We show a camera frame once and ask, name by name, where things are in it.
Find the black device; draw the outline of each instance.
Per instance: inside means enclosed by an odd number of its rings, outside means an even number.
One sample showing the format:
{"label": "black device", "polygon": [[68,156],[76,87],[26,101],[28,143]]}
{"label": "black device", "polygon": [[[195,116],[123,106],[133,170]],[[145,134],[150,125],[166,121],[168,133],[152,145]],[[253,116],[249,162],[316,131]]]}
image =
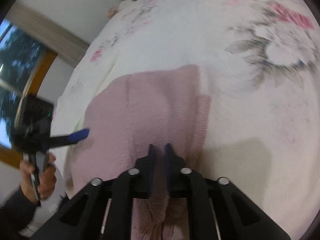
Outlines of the black device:
{"label": "black device", "polygon": [[[187,198],[190,240],[290,240],[227,178],[204,179],[186,167],[170,144],[164,151],[170,197]],[[92,179],[31,240],[129,240],[133,198],[150,197],[155,162],[156,148],[150,145],[148,155],[137,159],[134,168],[118,178]],[[100,235],[110,198],[105,230]]]}
{"label": "black device", "polygon": [[29,162],[35,167],[33,184],[39,201],[39,175],[47,168],[47,151],[50,148],[76,144],[89,134],[89,129],[83,129],[70,135],[51,137],[53,109],[52,103],[36,95],[26,96],[22,100],[17,125],[11,134],[13,145],[27,154]]}

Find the window pane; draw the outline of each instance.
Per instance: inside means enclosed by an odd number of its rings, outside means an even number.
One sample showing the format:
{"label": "window pane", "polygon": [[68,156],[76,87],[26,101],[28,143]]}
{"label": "window pane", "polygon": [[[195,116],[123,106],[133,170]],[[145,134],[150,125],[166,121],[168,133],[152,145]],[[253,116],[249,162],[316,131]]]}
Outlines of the window pane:
{"label": "window pane", "polygon": [[[7,30],[10,22],[4,20],[0,26],[0,35]],[[23,89],[46,51],[46,47],[18,29],[10,28],[0,41],[0,78],[9,85],[23,92]]]}
{"label": "window pane", "polygon": [[20,103],[20,97],[0,87],[0,143],[11,148],[10,133]]}

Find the dark clothing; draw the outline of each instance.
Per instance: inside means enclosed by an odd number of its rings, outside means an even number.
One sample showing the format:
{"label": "dark clothing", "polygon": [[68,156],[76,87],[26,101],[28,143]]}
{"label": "dark clothing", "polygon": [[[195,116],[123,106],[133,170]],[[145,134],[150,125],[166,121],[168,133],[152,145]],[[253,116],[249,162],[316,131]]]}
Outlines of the dark clothing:
{"label": "dark clothing", "polygon": [[21,188],[7,200],[0,208],[0,239],[21,240],[26,239],[19,234],[33,219],[37,204],[28,200]]}

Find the orange wooden window frame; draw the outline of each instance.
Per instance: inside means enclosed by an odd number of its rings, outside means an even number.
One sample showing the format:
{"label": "orange wooden window frame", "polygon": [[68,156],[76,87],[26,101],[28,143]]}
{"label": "orange wooden window frame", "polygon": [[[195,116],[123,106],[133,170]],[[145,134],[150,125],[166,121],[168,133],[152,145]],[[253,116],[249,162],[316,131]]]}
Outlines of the orange wooden window frame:
{"label": "orange wooden window frame", "polygon": [[[41,61],[36,66],[34,75],[31,77],[31,82],[29,83],[25,95],[38,93],[42,81],[56,57],[57,53],[51,50],[48,50],[43,55]],[[12,149],[8,149],[0,145],[0,161],[18,169],[22,159],[22,153],[15,151],[14,146]]]}

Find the sky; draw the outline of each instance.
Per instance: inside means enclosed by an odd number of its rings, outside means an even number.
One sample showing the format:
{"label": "sky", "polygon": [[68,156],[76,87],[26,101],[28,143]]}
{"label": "sky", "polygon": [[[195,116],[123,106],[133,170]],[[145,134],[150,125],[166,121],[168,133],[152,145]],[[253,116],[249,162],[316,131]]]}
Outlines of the sky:
{"label": "sky", "polygon": [[[3,22],[0,25],[0,36],[6,30],[6,28],[9,26],[9,24],[10,24],[9,21],[3,20]],[[5,41],[10,36],[10,33],[13,32],[14,30],[15,30],[15,28],[11,28],[10,31],[7,33],[5,38],[0,43],[0,49],[4,46]],[[0,143],[5,147],[11,148],[11,143],[10,143],[9,137],[7,135],[5,122],[3,120],[0,120]]]}

